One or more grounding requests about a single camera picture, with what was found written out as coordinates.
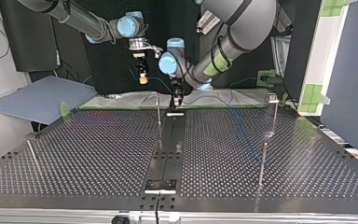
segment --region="blue mat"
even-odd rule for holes
[[[46,125],[68,111],[85,104],[97,94],[88,85],[59,77],[45,77],[0,99],[0,113]]]

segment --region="metal rod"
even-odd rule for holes
[[[36,154],[34,154],[34,148],[32,147],[31,141],[27,140],[28,148],[31,150],[31,154],[34,160],[37,160]]]
[[[160,101],[159,101],[159,93],[157,93],[157,116],[158,116],[158,130],[159,130],[159,138],[161,139],[162,130],[161,130],[161,109],[160,109]]]
[[[268,147],[268,143],[265,143],[263,145],[263,151],[261,154],[261,166],[260,166],[260,177],[258,177],[258,186],[260,188],[263,187],[263,177],[264,177],[264,165],[266,163],[266,156],[267,156],[267,147]]]
[[[274,122],[275,122],[275,120],[277,118],[277,114],[278,114],[278,105],[279,105],[279,103],[275,104]]]

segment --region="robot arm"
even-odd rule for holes
[[[145,38],[145,25],[142,12],[128,12],[118,20],[106,21],[91,12],[88,12],[75,1],[71,0],[18,0],[29,9],[49,14],[66,23],[86,35],[92,44],[99,44],[111,41],[116,44],[120,38],[128,38],[130,50],[133,57],[137,60],[138,72],[141,76],[140,83],[147,84],[148,65],[146,62],[146,51],[155,51],[156,58],[159,58],[162,49],[152,46]]]
[[[168,52],[159,61],[162,73],[172,80],[184,78],[190,86],[201,91],[209,89],[213,79],[227,71],[243,53],[251,52],[264,42],[277,12],[276,0],[204,0],[203,4],[228,26],[227,34],[215,39],[217,44],[213,43],[216,45],[196,65],[187,64],[185,43],[177,38],[168,41]],[[174,97],[177,98],[175,102],[183,100],[180,95]]]
[[[121,19],[106,21],[72,0],[18,1],[33,11],[47,13],[60,23],[74,27],[84,33],[90,43],[115,43],[117,39],[128,38],[132,55],[137,60],[140,83],[148,83],[146,51],[152,49],[159,58],[162,49],[152,46],[145,38],[142,12],[129,12]],[[196,90],[209,89],[213,79],[227,71],[234,60],[263,43],[276,17],[276,0],[204,0],[203,4],[228,26],[227,34],[216,38],[217,44],[196,65],[187,64],[183,39],[168,40],[168,50],[158,65],[172,80],[174,92],[170,108],[173,109],[183,101],[183,80]]]

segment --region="perforated table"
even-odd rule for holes
[[[272,113],[187,110],[160,137],[153,110],[76,111],[30,142],[37,160],[27,143],[2,156],[0,208],[358,214],[358,160],[292,110]],[[149,180],[176,194],[145,194]]]

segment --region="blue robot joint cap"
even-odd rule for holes
[[[167,41],[167,47],[168,48],[184,49],[185,48],[185,40],[183,40],[182,38],[171,38]]]
[[[159,60],[158,67],[163,74],[175,77],[178,62],[171,53],[165,52]]]
[[[140,22],[133,16],[122,17],[117,22],[117,30],[124,37],[135,37],[140,30]]]

